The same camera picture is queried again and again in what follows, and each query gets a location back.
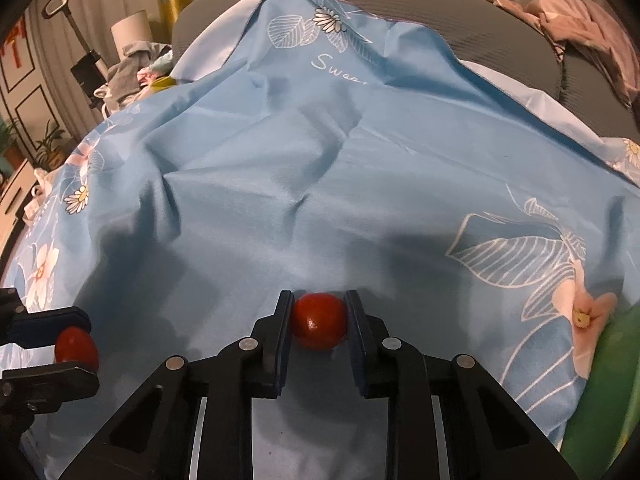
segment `white cylinder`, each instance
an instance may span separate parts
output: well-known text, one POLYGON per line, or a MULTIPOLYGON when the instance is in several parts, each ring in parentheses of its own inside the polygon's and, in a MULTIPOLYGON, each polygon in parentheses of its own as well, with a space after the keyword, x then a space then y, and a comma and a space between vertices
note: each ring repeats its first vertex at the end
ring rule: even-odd
POLYGON ((122 50, 128 44, 134 41, 153 41, 146 10, 140 10, 113 25, 111 27, 111 35, 116 44, 120 61, 125 58, 122 50))

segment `green fabric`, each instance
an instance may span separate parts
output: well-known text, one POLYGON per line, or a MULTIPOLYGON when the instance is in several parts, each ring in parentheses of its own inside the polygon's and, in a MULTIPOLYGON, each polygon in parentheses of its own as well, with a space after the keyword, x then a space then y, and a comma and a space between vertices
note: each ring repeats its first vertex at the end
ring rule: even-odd
POLYGON ((640 306, 606 327, 561 453, 580 480, 597 480, 640 419, 640 306))

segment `vacuum cleaner handle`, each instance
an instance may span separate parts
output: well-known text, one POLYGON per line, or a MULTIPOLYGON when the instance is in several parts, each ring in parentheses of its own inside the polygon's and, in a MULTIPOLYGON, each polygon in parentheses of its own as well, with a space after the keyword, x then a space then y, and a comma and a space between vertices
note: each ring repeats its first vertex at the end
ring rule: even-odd
POLYGON ((71 14, 69 0, 49 0, 47 5, 42 8, 42 17, 45 20, 50 20, 61 11, 67 16, 71 14))

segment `pink flower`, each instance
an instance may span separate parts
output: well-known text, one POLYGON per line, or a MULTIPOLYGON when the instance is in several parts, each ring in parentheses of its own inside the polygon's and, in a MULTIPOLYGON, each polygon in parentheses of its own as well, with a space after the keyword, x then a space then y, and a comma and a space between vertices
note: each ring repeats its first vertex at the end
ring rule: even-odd
POLYGON ((574 368, 582 378, 588 378, 600 334, 616 307, 618 297, 607 292, 596 299, 584 287, 584 269, 574 261, 575 280, 560 283, 552 297, 553 306, 571 323, 574 340, 574 368))
POLYGON ((36 255, 36 271, 29 276, 33 279, 27 292, 26 307, 32 309, 34 302, 36 306, 40 308, 44 307, 47 300, 47 282, 53 272, 53 267, 58 261, 58 250, 53 248, 53 245, 49 248, 47 244, 44 244, 36 255))
POLYGON ((78 144, 78 151, 80 153, 72 153, 71 155, 69 155, 69 158, 66 160, 67 164, 80 167, 81 182, 84 182, 84 178, 87 172, 89 171, 89 156, 97 146, 98 140, 96 140, 93 145, 89 144, 88 142, 84 142, 83 140, 80 144, 78 144))

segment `potted plant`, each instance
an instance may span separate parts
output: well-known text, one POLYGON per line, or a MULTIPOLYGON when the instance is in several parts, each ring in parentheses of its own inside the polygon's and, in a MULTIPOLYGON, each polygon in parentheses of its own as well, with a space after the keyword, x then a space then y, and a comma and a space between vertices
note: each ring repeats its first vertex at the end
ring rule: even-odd
POLYGON ((36 142, 35 162, 43 170, 53 171, 64 164, 66 157, 59 142, 64 133, 57 121, 47 121, 44 138, 36 142))
POLYGON ((0 118, 0 153, 17 170, 24 161, 24 155, 15 142, 18 137, 19 120, 0 118))

